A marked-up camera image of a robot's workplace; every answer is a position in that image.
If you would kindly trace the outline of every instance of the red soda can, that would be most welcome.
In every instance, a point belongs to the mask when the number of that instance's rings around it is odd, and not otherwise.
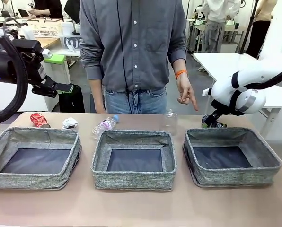
[[[31,115],[31,121],[37,128],[50,128],[46,118],[41,113],[33,113]]]

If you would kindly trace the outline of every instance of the blue bottle cap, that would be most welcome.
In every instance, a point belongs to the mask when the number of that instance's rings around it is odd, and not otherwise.
[[[113,116],[113,118],[117,121],[117,123],[119,122],[119,116],[118,115]]]

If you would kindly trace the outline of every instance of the shoe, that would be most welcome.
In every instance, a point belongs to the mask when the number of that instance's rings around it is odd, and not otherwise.
[[[203,66],[201,66],[201,67],[198,69],[198,71],[199,71],[199,72],[206,72],[206,69],[205,69]]]

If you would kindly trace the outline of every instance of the blue jeans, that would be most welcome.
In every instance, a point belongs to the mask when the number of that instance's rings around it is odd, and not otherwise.
[[[132,114],[165,114],[166,89],[130,91],[129,101]],[[131,113],[125,92],[105,89],[105,105],[109,114]]]

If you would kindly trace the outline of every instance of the black backpack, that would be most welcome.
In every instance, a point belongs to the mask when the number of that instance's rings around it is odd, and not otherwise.
[[[60,112],[85,113],[81,88],[78,85],[73,85],[73,86],[74,88],[71,93],[59,94]]]

